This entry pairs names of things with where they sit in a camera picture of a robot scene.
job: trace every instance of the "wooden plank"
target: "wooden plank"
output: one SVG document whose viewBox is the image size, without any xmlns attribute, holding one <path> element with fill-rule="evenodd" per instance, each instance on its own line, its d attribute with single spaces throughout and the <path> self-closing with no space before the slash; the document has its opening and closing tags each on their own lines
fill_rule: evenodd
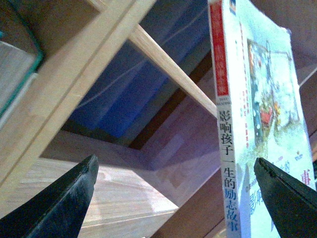
<svg viewBox="0 0 317 238">
<path fill-rule="evenodd" d="M 208 74 L 199 82 L 207 95 L 212 94 L 211 81 Z M 187 97 L 143 146 L 152 171 L 139 174 L 183 205 L 220 166 L 216 125 L 214 116 Z"/>
<path fill-rule="evenodd" d="M 198 81 L 210 70 L 211 62 L 211 52 L 208 52 L 194 71 L 189 75 L 194 83 L 197 84 Z M 186 94 L 182 90 L 177 89 L 164 106 L 158 111 L 158 113 L 152 118 L 152 120 L 140 132 L 140 134 L 134 139 L 129 147 L 141 150 L 145 143 L 152 137 L 164 121 L 167 120 L 185 97 Z"/>
<path fill-rule="evenodd" d="M 0 217 L 28 201 L 75 165 L 69 161 L 37 159 L 6 202 L 6 209 L 2 206 Z M 79 237 L 150 236 L 176 209 L 132 170 L 107 165 L 104 158 L 100 161 L 94 195 Z"/>
<path fill-rule="evenodd" d="M 308 135 L 311 136 L 317 130 L 317 71 L 305 80 L 300 94 Z"/>
<path fill-rule="evenodd" d="M 88 157 L 91 154 L 95 154 L 102 165 L 130 170 L 144 169 L 140 163 L 144 160 L 144 154 L 139 150 L 66 131 L 57 133 L 41 157 L 79 163 L 83 157 Z"/>
<path fill-rule="evenodd" d="M 204 238 L 223 218 L 221 173 L 218 170 L 152 238 Z"/>
<path fill-rule="evenodd" d="M 110 5 L 112 0 L 86 0 L 91 6 L 97 9 L 99 12 L 103 12 Z"/>
<path fill-rule="evenodd" d="M 155 0 L 113 0 L 39 70 L 0 131 L 0 204 L 67 120 Z M 83 14 L 72 10 L 68 13 Z"/>
<path fill-rule="evenodd" d="M 216 117 L 216 106 L 171 57 L 138 25 L 129 40 L 178 84 L 190 97 Z"/>
<path fill-rule="evenodd" d="M 312 148 L 313 161 L 317 160 L 317 131 L 309 137 Z"/>
<path fill-rule="evenodd" d="M 204 238 L 225 238 L 226 237 L 226 221 L 223 218 L 223 220 L 212 229 L 211 232 L 208 233 Z"/>
</svg>

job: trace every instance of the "light wood surface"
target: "light wood surface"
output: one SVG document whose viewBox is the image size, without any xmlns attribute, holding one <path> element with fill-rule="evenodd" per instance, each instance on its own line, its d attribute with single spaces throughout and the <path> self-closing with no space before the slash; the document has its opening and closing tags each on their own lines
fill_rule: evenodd
<svg viewBox="0 0 317 238">
<path fill-rule="evenodd" d="M 99 12 L 105 11 L 112 0 L 86 0 L 91 6 Z"/>
<path fill-rule="evenodd" d="M 173 59 L 138 25 L 129 40 L 178 84 L 190 97 L 216 117 L 215 104 L 173 61 Z"/>
<path fill-rule="evenodd" d="M 83 157 L 91 154 L 98 157 L 100 165 L 116 166 L 129 170 L 144 169 L 140 163 L 144 160 L 144 154 L 139 150 L 66 131 L 57 133 L 41 157 L 79 163 Z"/>
<path fill-rule="evenodd" d="M 213 97 L 212 71 L 199 86 Z M 219 168 L 216 119 L 186 97 L 142 150 L 152 171 L 138 174 L 177 206 L 183 205 Z"/>
<path fill-rule="evenodd" d="M 190 73 L 189 77 L 194 83 L 198 83 L 211 69 L 211 52 L 209 51 L 198 66 Z M 186 93 L 178 88 L 168 101 L 161 107 L 151 121 L 143 128 L 134 141 L 129 145 L 130 148 L 141 150 L 146 142 L 153 136 L 164 121 L 173 113 L 177 106 L 186 98 Z"/>
<path fill-rule="evenodd" d="M 177 209 L 132 170 L 106 165 L 105 158 L 101 162 L 103 165 L 99 167 L 94 195 L 79 237 L 150 236 Z M 75 165 L 75 162 L 69 161 L 37 159 L 6 202 L 6 207 L 1 207 L 0 217 L 22 205 Z"/>
<path fill-rule="evenodd" d="M 308 135 L 311 136 L 317 130 L 317 72 L 301 86 L 300 94 Z"/>
<path fill-rule="evenodd" d="M 317 160 L 317 131 L 312 134 L 309 138 L 312 148 L 313 161 Z"/>
<path fill-rule="evenodd" d="M 211 230 L 223 229 L 223 219 L 221 173 L 217 170 L 152 238 L 205 238 Z"/>
<path fill-rule="evenodd" d="M 76 1 L 62 2 L 71 4 Z M 0 131 L 0 204 L 14 190 L 154 2 L 112 0 L 107 10 L 95 16 L 46 60 L 23 102 Z M 80 10 L 66 9 L 69 12 L 65 15 L 71 19 L 76 18 L 74 15 L 85 15 Z M 43 18 L 38 24 L 47 25 L 45 20 Z M 61 24 L 56 18 L 55 22 L 58 24 L 50 21 L 49 29 Z"/>
<path fill-rule="evenodd" d="M 226 222 L 225 219 L 223 220 L 215 227 L 212 229 L 208 235 L 206 235 L 204 238 L 226 238 Z"/>
</svg>

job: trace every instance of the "book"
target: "book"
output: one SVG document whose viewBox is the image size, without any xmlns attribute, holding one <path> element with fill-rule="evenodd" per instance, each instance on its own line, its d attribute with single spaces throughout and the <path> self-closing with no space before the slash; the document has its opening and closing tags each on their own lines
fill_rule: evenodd
<svg viewBox="0 0 317 238">
<path fill-rule="evenodd" d="M 43 54 L 25 21 L 8 0 L 0 0 L 0 128 L 22 99 Z"/>
<path fill-rule="evenodd" d="M 256 158 L 316 189 L 291 34 L 249 0 L 208 2 L 227 237 L 279 238 Z"/>
<path fill-rule="evenodd" d="M 10 100 L 35 59 L 35 55 L 0 41 L 0 109 Z"/>
</svg>

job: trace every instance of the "book spine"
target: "book spine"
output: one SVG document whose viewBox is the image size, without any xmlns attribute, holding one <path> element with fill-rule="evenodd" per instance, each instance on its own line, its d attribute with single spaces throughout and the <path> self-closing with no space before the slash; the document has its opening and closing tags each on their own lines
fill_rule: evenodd
<svg viewBox="0 0 317 238">
<path fill-rule="evenodd" d="M 209 22 L 216 104 L 218 108 L 217 125 L 227 238 L 240 238 L 241 222 L 224 35 L 223 1 L 209 0 Z"/>
</svg>

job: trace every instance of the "blue fabric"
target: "blue fabric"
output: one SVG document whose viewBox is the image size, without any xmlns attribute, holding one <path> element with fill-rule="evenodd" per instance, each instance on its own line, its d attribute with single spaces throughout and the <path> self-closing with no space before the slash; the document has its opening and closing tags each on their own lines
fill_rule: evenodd
<svg viewBox="0 0 317 238">
<path fill-rule="evenodd" d="M 159 0 L 141 25 L 161 45 L 202 11 L 192 25 L 162 46 L 176 63 L 181 63 L 209 34 L 206 0 Z M 81 103 L 100 93 L 143 59 L 130 43 L 125 43 Z M 76 109 L 70 119 L 88 129 L 100 128 L 120 137 L 167 80 L 155 65 L 144 61 L 96 99 Z"/>
</svg>

